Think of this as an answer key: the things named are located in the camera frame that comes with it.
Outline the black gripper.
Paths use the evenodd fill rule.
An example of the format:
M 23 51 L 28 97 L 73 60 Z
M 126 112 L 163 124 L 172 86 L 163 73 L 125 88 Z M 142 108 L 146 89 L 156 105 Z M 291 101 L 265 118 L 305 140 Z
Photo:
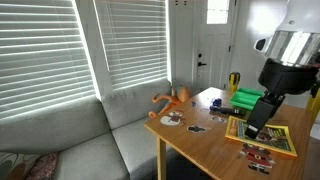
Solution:
M 268 58 L 261 71 L 258 82 L 267 90 L 269 102 L 259 99 L 251 112 L 245 134 L 255 139 L 268 119 L 274 116 L 285 94 L 299 95 L 308 91 L 316 82 L 319 69 L 316 67 L 285 66 Z

